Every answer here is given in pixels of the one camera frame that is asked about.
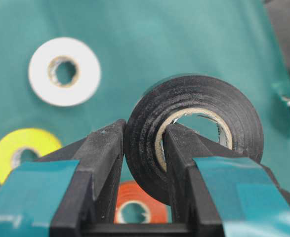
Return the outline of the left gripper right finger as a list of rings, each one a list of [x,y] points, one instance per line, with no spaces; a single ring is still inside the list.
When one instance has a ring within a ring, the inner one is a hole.
[[[290,192],[271,169],[177,123],[164,149],[173,221],[197,237],[290,237]]]

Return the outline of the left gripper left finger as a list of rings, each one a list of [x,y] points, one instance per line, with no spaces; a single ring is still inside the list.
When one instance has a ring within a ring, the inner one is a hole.
[[[120,119],[14,169],[0,187],[0,237],[79,237],[112,223],[123,161]]]

